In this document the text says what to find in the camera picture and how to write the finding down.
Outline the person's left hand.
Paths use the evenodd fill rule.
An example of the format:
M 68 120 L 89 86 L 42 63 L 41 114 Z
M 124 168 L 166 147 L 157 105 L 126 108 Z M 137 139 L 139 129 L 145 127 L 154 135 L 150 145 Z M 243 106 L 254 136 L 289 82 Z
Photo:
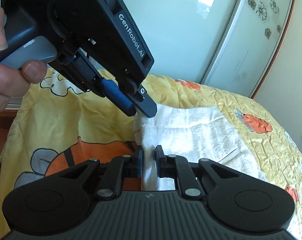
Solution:
M 4 10 L 0 7 L 0 52 L 8 44 L 4 32 Z M 47 73 L 47 65 L 41 61 L 28 61 L 22 70 L 0 64 L 0 112 L 5 110 L 12 97 L 24 96 L 31 84 L 41 82 Z

